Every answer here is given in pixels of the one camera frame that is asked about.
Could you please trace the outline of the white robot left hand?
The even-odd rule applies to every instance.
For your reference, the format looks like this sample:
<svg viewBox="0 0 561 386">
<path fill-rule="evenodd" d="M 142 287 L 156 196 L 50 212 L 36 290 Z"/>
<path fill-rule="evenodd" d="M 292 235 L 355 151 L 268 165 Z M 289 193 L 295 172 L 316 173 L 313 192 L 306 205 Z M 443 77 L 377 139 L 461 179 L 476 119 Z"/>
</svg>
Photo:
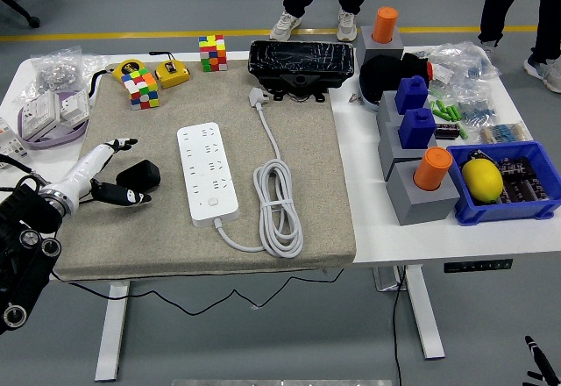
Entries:
<svg viewBox="0 0 561 386">
<path fill-rule="evenodd" d="M 90 194 L 94 200 L 119 206 L 132 206 L 152 200 L 143 194 L 116 184 L 98 182 L 95 176 L 100 173 L 111 157 L 120 150 L 129 150 L 138 141 L 131 138 L 114 139 L 102 143 L 82 157 L 56 183 L 49 183 L 39 191 L 62 217 L 71 216 L 79 207 L 80 199 Z"/>
</svg>

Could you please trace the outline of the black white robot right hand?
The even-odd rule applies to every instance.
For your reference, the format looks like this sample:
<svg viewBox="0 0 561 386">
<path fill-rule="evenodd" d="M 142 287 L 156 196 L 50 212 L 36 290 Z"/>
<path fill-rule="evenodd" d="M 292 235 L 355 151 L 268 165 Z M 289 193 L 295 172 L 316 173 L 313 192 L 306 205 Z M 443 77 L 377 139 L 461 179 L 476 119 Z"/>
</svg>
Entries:
<svg viewBox="0 0 561 386">
<path fill-rule="evenodd" d="M 534 362 L 539 369 L 539 372 L 528 371 L 527 374 L 530 378 L 546 382 L 547 385 L 559 385 L 560 379 L 557 377 L 555 370 L 549 363 L 547 357 L 537 343 L 529 336 L 525 336 L 525 342 L 529 347 Z"/>
</svg>

